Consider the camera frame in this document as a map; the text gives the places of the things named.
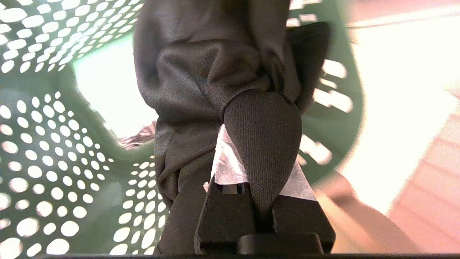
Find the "black fabric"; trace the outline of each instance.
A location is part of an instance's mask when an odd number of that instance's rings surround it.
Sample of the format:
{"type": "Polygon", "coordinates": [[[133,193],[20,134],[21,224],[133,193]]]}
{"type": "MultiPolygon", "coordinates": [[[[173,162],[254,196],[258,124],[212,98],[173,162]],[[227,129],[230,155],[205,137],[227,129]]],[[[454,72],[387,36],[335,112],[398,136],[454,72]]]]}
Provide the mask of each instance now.
{"type": "MultiPolygon", "coordinates": [[[[181,192],[191,178],[210,176],[221,124],[247,168],[256,213],[260,218],[270,213],[298,151],[300,115],[311,102],[329,34],[324,23],[286,33],[289,2],[145,2],[134,34],[134,61],[139,91],[159,114],[155,169],[171,209],[167,226],[180,217],[174,214],[195,215],[176,204],[202,199],[181,192]],[[208,167],[194,166],[201,163],[208,167]]],[[[196,192],[201,185],[193,185],[196,192]]],[[[163,236],[183,226],[177,224],[163,236]]]]}
{"type": "Polygon", "coordinates": [[[225,128],[241,157],[258,231],[271,231],[271,205],[291,174],[302,136],[297,107],[278,92],[248,90],[225,110],[225,128]]]}
{"type": "Polygon", "coordinates": [[[194,175],[184,180],[154,255],[195,254],[195,230],[206,197],[203,183],[209,181],[213,158],[205,154],[183,169],[194,175]]]}

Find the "perforated plastic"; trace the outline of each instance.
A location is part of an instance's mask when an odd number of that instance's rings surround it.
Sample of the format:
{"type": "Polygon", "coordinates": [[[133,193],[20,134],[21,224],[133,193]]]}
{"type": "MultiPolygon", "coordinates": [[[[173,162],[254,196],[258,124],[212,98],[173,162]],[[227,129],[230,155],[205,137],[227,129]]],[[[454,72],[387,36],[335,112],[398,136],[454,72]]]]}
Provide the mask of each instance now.
{"type": "MultiPolygon", "coordinates": [[[[310,183],[343,159],[362,115],[338,3],[292,0],[287,22],[328,21],[334,35],[316,102],[303,117],[299,160],[310,183]]],[[[0,0],[1,259],[153,253],[168,215],[155,182],[153,144],[122,149],[66,67],[131,33],[141,6],[140,0],[0,0]]]]}

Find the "green laundry basket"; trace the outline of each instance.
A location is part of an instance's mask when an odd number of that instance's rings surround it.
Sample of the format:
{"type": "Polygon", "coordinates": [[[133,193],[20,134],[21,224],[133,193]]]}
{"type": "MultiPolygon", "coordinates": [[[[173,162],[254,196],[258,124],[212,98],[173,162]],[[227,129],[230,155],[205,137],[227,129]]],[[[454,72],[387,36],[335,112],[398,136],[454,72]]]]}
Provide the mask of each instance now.
{"type": "MultiPolygon", "coordinates": [[[[327,21],[334,35],[316,103],[303,117],[299,160],[310,182],[343,159],[362,117],[337,3],[293,0],[288,21],[327,21]]],[[[153,143],[121,148],[79,92],[73,67],[129,37],[141,6],[139,0],[0,0],[0,259],[153,253],[168,215],[153,143]]]]}

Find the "black plastic mount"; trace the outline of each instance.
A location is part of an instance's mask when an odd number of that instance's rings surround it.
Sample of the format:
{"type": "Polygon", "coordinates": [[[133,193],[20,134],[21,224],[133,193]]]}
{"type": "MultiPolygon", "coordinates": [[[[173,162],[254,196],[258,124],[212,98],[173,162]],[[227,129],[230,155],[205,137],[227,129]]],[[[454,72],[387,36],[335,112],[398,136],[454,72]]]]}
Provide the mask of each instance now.
{"type": "Polygon", "coordinates": [[[195,233],[196,254],[330,253],[335,232],[315,200],[278,196],[271,233],[257,233],[248,183],[211,179],[195,233]]]}

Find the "circular hole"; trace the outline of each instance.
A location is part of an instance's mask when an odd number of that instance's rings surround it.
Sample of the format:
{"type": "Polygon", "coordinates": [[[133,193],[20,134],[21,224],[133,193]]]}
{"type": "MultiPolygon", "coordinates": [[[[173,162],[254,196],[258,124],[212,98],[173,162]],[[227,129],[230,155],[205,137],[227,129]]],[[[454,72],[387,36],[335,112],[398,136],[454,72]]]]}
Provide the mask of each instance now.
{"type": "Polygon", "coordinates": [[[139,212],[139,211],[141,211],[143,208],[144,208],[144,202],[141,201],[141,202],[139,202],[139,203],[134,207],[134,210],[135,210],[136,212],[139,212]]]}
{"type": "Polygon", "coordinates": [[[37,112],[37,111],[32,111],[32,113],[30,114],[32,119],[38,123],[41,123],[43,121],[43,116],[41,115],[41,113],[37,112]]]}
{"type": "Polygon", "coordinates": [[[20,113],[26,113],[26,111],[27,111],[27,106],[26,106],[26,104],[25,104],[23,101],[21,101],[21,100],[17,101],[17,110],[18,110],[20,113]]]}
{"type": "Polygon", "coordinates": [[[26,27],[26,28],[38,27],[44,22],[45,22],[45,20],[43,19],[43,17],[41,15],[29,16],[29,17],[25,18],[24,20],[22,20],[22,23],[23,23],[24,27],[26,27]]]}
{"type": "Polygon", "coordinates": [[[40,178],[41,175],[42,175],[42,171],[41,171],[40,167],[38,167],[36,165],[29,166],[29,168],[27,169],[27,173],[32,178],[40,178]]]}
{"type": "Polygon", "coordinates": [[[125,240],[128,235],[129,235],[129,231],[130,231],[130,228],[128,227],[123,227],[119,230],[117,230],[114,234],[114,241],[115,242],[121,242],[123,240],[125,240]]]}
{"type": "Polygon", "coordinates": [[[76,155],[74,152],[70,151],[70,152],[67,154],[67,156],[69,157],[70,160],[72,160],[72,161],[74,161],[74,162],[77,161],[77,155],[76,155]]]}
{"type": "Polygon", "coordinates": [[[48,223],[43,228],[43,233],[45,233],[45,235],[51,235],[55,230],[56,230],[56,225],[54,223],[48,223]]]}
{"type": "Polygon", "coordinates": [[[42,161],[47,166],[52,166],[54,164],[54,161],[50,156],[43,156],[42,161]]]}
{"type": "Polygon", "coordinates": [[[85,153],[85,147],[81,145],[80,143],[76,144],[75,147],[79,153],[81,154],[85,153]]]}
{"type": "Polygon", "coordinates": [[[61,255],[67,253],[70,245],[64,239],[55,239],[53,240],[48,247],[46,248],[46,253],[51,255],[61,255]]]}
{"type": "Polygon", "coordinates": [[[155,209],[155,201],[151,201],[145,206],[145,213],[151,213],[155,209]]]}
{"type": "Polygon", "coordinates": [[[13,135],[13,129],[5,124],[0,125],[0,132],[7,136],[13,135]]]}
{"type": "Polygon", "coordinates": [[[50,144],[48,144],[46,141],[40,141],[38,145],[45,151],[50,150],[50,144]]]}
{"type": "Polygon", "coordinates": [[[65,215],[67,215],[67,208],[64,207],[64,206],[60,206],[57,209],[57,215],[60,216],[61,218],[64,217],[65,215]]]}
{"type": "Polygon", "coordinates": [[[21,133],[21,139],[24,141],[24,143],[32,143],[32,136],[27,133],[21,133]]]}
{"type": "Polygon", "coordinates": [[[91,186],[91,189],[95,190],[95,191],[99,191],[99,185],[95,184],[95,183],[92,183],[90,184],[91,186]]]}
{"type": "Polygon", "coordinates": [[[155,214],[148,215],[144,220],[144,229],[145,230],[150,229],[154,223],[155,223],[155,214]]]}
{"type": "Polygon", "coordinates": [[[13,161],[8,163],[8,168],[13,172],[18,172],[22,169],[22,165],[18,162],[13,161]]]}
{"type": "Polygon", "coordinates": [[[131,220],[131,216],[132,216],[131,212],[122,214],[122,215],[118,218],[118,223],[119,223],[119,224],[126,224],[126,223],[128,223],[128,222],[131,220]]]}
{"type": "Polygon", "coordinates": [[[0,258],[15,259],[23,251],[23,245],[17,238],[11,237],[0,243],[0,258]]]}
{"type": "Polygon", "coordinates": [[[139,166],[139,168],[140,168],[140,169],[145,169],[145,168],[147,168],[147,166],[149,166],[149,164],[150,164],[149,162],[143,162],[143,163],[139,166]]]}
{"type": "Polygon", "coordinates": [[[164,202],[161,202],[160,204],[158,204],[158,212],[162,212],[165,209],[166,209],[166,204],[164,202]]]}
{"type": "Polygon", "coordinates": [[[33,257],[36,256],[41,251],[41,245],[39,243],[34,244],[33,246],[27,249],[27,256],[33,257]]]}
{"type": "Polygon", "coordinates": [[[24,119],[23,117],[18,117],[17,118],[17,124],[19,124],[19,126],[25,128],[25,129],[29,127],[29,122],[26,119],[24,119]]]}
{"type": "Polygon", "coordinates": [[[149,247],[144,254],[145,255],[153,255],[153,252],[155,251],[155,247],[149,247]]]}
{"type": "Polygon", "coordinates": [[[137,195],[137,198],[138,198],[138,199],[142,199],[143,197],[145,197],[145,191],[144,191],[144,190],[140,191],[140,192],[138,193],[138,195],[137,195]]]}
{"type": "Polygon", "coordinates": [[[134,202],[132,200],[127,200],[123,202],[123,209],[129,209],[134,205],[134,202]]]}
{"type": "Polygon", "coordinates": [[[60,128],[61,134],[68,137],[70,136],[70,129],[67,126],[62,125],[60,128]]]}
{"type": "Polygon", "coordinates": [[[74,171],[74,173],[75,173],[76,175],[80,175],[80,174],[81,174],[81,170],[80,170],[80,168],[79,168],[78,166],[74,166],[74,167],[72,168],[72,170],[74,171]]]}
{"type": "Polygon", "coordinates": [[[11,198],[6,193],[0,193],[0,211],[8,208],[11,205],[11,198]]]}
{"type": "Polygon", "coordinates": [[[63,155],[64,155],[64,150],[62,150],[62,148],[60,148],[60,147],[56,147],[56,148],[54,149],[54,152],[55,152],[56,155],[58,155],[58,156],[63,156],[63,155]]]}
{"type": "Polygon", "coordinates": [[[39,204],[37,204],[35,211],[39,216],[48,217],[51,212],[53,212],[53,204],[48,201],[41,201],[39,204]]]}
{"type": "Polygon", "coordinates": [[[89,194],[84,194],[83,195],[83,201],[86,202],[86,203],[92,203],[93,202],[93,198],[91,195],[89,194]]]}
{"type": "Polygon", "coordinates": [[[129,11],[129,9],[131,9],[131,6],[125,6],[123,8],[121,8],[118,13],[125,13],[127,11],[129,11]]]}
{"type": "Polygon", "coordinates": [[[126,254],[126,251],[128,250],[128,245],[127,244],[119,244],[116,245],[109,254],[116,254],[116,255],[124,255],[126,254]]]}
{"type": "Polygon", "coordinates": [[[149,171],[145,170],[139,173],[139,178],[144,178],[149,174],[149,171]]]}
{"type": "Polygon", "coordinates": [[[140,231],[137,231],[136,233],[134,233],[134,235],[132,235],[131,244],[137,243],[139,241],[140,236],[141,236],[140,231]]]}
{"type": "Polygon", "coordinates": [[[29,183],[23,178],[13,178],[10,180],[10,190],[15,193],[21,193],[27,190],[29,183]]]}
{"type": "Polygon", "coordinates": [[[49,171],[46,173],[46,178],[50,181],[50,182],[55,182],[58,180],[58,175],[53,172],[53,171],[49,171]]]}
{"type": "Polygon", "coordinates": [[[88,136],[83,137],[83,144],[85,144],[87,147],[91,147],[92,139],[88,136]]]}
{"type": "Polygon", "coordinates": [[[98,158],[99,161],[105,162],[105,156],[101,152],[97,153],[96,157],[98,158]]]}
{"type": "Polygon", "coordinates": [[[139,188],[143,188],[145,185],[147,185],[147,180],[142,180],[138,183],[139,188]]]}
{"type": "Polygon", "coordinates": [[[78,122],[71,119],[69,120],[69,127],[73,130],[78,130],[80,128],[80,125],[78,125],[78,122]]]}
{"type": "Polygon", "coordinates": [[[79,229],[80,228],[77,223],[73,221],[67,221],[64,224],[62,224],[61,233],[64,236],[71,237],[71,236],[75,236],[79,229]]]}
{"type": "Polygon", "coordinates": [[[90,9],[91,9],[90,5],[79,6],[77,7],[77,9],[75,9],[75,16],[86,15],[87,13],[89,13],[90,9]]]}
{"type": "Polygon", "coordinates": [[[52,120],[48,120],[48,127],[50,127],[50,129],[55,129],[56,123],[52,120]]]}
{"type": "Polygon", "coordinates": [[[49,22],[47,24],[44,24],[42,27],[41,27],[43,33],[51,33],[51,32],[55,32],[59,29],[59,23],[57,22],[49,22]]]}
{"type": "Polygon", "coordinates": [[[67,166],[67,163],[64,162],[64,161],[59,161],[59,162],[57,163],[57,165],[59,166],[59,168],[60,168],[62,171],[67,171],[67,169],[69,168],[69,167],[67,166]]]}
{"type": "Polygon", "coordinates": [[[137,227],[137,226],[139,226],[141,224],[141,222],[142,222],[142,216],[139,215],[134,219],[132,224],[133,224],[133,226],[137,227]]]}
{"type": "Polygon", "coordinates": [[[155,181],[155,180],[152,180],[152,181],[149,182],[148,187],[149,187],[149,188],[152,188],[152,187],[154,187],[155,185],[156,185],[156,181],[155,181]]]}
{"type": "Polygon", "coordinates": [[[19,55],[19,52],[17,50],[9,50],[5,53],[3,53],[3,58],[4,59],[13,59],[19,55]]]}
{"type": "Polygon", "coordinates": [[[66,12],[64,10],[57,11],[57,12],[55,12],[53,14],[53,18],[54,18],[55,21],[64,20],[66,16],[67,16],[67,14],[66,14],[66,12]]]}
{"type": "Polygon", "coordinates": [[[42,193],[45,192],[45,186],[43,186],[43,184],[36,184],[34,185],[34,187],[32,188],[33,192],[37,195],[40,195],[42,193]]]}
{"type": "Polygon", "coordinates": [[[38,106],[40,106],[40,100],[39,100],[36,96],[34,96],[34,97],[32,98],[32,105],[33,105],[35,108],[38,108],[38,106]]]}
{"type": "Polygon", "coordinates": [[[5,105],[0,105],[0,116],[5,119],[11,118],[11,111],[5,105]]]}
{"type": "Polygon", "coordinates": [[[37,132],[38,135],[41,135],[41,136],[45,135],[45,129],[42,126],[36,126],[35,131],[37,132]]]}
{"type": "Polygon", "coordinates": [[[78,200],[78,196],[75,192],[69,192],[67,195],[67,198],[69,199],[70,202],[76,202],[78,200]]]}
{"type": "Polygon", "coordinates": [[[0,219],[0,230],[7,228],[11,225],[11,220],[9,218],[0,219]]]}
{"type": "Polygon", "coordinates": [[[60,200],[64,197],[64,192],[59,187],[54,187],[51,190],[51,197],[53,197],[55,200],[60,200]]]}
{"type": "Polygon", "coordinates": [[[142,239],[142,243],[141,243],[142,249],[148,248],[153,243],[153,241],[155,240],[155,234],[156,234],[155,229],[150,229],[149,231],[147,231],[147,233],[145,233],[144,238],[142,239]]]}
{"type": "Polygon", "coordinates": [[[88,178],[88,179],[92,179],[92,172],[89,171],[88,169],[85,170],[85,176],[88,178]]]}
{"type": "Polygon", "coordinates": [[[147,199],[151,200],[151,199],[153,199],[153,198],[155,197],[155,195],[156,195],[155,190],[151,190],[151,191],[149,191],[149,193],[147,194],[147,199]]]}
{"type": "Polygon", "coordinates": [[[45,106],[43,107],[43,113],[44,113],[47,117],[49,117],[49,118],[54,117],[54,110],[53,110],[53,108],[51,108],[51,106],[49,106],[49,105],[45,105],[45,106]]]}
{"type": "Polygon", "coordinates": [[[94,168],[94,170],[99,170],[99,163],[96,161],[91,161],[91,167],[94,168]]]}
{"type": "Polygon", "coordinates": [[[51,139],[56,143],[61,142],[61,137],[57,133],[54,133],[54,132],[51,133],[51,139]]]}
{"type": "Polygon", "coordinates": [[[87,214],[87,212],[86,212],[85,208],[83,208],[81,206],[77,206],[77,207],[74,208],[74,216],[76,218],[84,218],[84,217],[86,217],[86,214],[87,214]]]}
{"type": "Polygon", "coordinates": [[[77,187],[81,190],[84,190],[86,188],[85,182],[82,180],[77,181],[77,187]]]}
{"type": "Polygon", "coordinates": [[[98,12],[93,12],[93,13],[90,13],[87,17],[86,17],[86,22],[92,22],[94,20],[96,20],[99,16],[99,13],[98,12]]]}
{"type": "Polygon", "coordinates": [[[29,68],[30,68],[30,61],[24,62],[24,64],[22,64],[21,67],[19,68],[19,72],[24,73],[29,68]]]}
{"type": "Polygon", "coordinates": [[[73,18],[70,18],[66,21],[66,26],[67,27],[74,27],[78,24],[78,22],[80,21],[80,18],[78,17],[73,17],[73,18]]]}
{"type": "Polygon", "coordinates": [[[65,185],[72,186],[72,179],[69,176],[64,176],[62,178],[62,181],[64,182],[65,185]]]}
{"type": "Polygon", "coordinates": [[[136,191],[134,189],[130,189],[126,191],[126,196],[131,197],[136,194],[136,191]]]}
{"type": "Polygon", "coordinates": [[[163,215],[158,220],[158,227],[162,228],[165,225],[165,222],[166,222],[166,215],[163,215]]]}
{"type": "Polygon", "coordinates": [[[5,150],[5,152],[10,153],[10,154],[16,154],[18,151],[18,147],[16,146],[16,144],[14,144],[13,142],[9,142],[9,141],[3,142],[1,144],[1,147],[3,148],[3,150],[5,150]]]}

